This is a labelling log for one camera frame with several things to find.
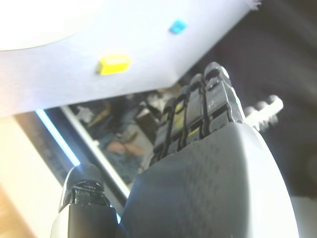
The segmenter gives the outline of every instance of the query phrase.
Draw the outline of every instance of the bright light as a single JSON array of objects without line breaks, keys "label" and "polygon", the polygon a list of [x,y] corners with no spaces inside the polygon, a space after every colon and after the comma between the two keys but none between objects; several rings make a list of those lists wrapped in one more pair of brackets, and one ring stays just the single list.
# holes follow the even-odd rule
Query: bright light
[{"label": "bright light", "polygon": [[58,145],[61,147],[61,149],[64,151],[64,153],[67,155],[69,160],[74,166],[80,165],[80,162],[74,152],[70,149],[64,138],[60,135],[59,131],[56,129],[52,121],[49,119],[48,115],[44,112],[43,109],[37,109],[36,114],[39,116],[43,124],[46,126],[46,128],[51,133],[52,137],[55,139],[55,141],[58,143]]}]

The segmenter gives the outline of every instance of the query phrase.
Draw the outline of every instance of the small blue object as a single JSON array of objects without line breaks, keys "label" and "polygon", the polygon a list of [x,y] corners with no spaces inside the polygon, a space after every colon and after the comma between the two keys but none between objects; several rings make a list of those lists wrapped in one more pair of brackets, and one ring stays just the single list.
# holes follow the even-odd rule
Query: small blue object
[{"label": "small blue object", "polygon": [[169,29],[170,32],[174,33],[174,34],[180,34],[184,31],[184,29],[187,27],[186,23],[182,20],[176,20],[173,25],[171,26],[171,28]]}]

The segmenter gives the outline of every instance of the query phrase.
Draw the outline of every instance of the yellow object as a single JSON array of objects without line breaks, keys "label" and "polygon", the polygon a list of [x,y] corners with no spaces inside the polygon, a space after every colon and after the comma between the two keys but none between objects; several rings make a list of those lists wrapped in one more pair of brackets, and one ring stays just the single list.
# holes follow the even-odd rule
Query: yellow object
[{"label": "yellow object", "polygon": [[107,75],[124,72],[128,69],[131,59],[126,55],[110,55],[100,60],[99,73]]}]

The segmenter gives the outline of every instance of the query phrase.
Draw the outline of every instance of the gray surface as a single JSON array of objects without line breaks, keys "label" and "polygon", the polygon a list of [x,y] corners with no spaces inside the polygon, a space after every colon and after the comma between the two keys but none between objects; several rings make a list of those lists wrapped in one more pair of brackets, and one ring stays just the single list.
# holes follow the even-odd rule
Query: gray surface
[{"label": "gray surface", "polygon": [[[0,116],[172,85],[249,10],[244,0],[114,0],[74,36],[0,52]],[[168,32],[175,19],[188,24]],[[99,59],[125,53],[125,73],[99,76]]]},{"label": "gray surface", "polygon": [[254,131],[230,123],[135,181],[117,237],[297,238],[279,170]]}]

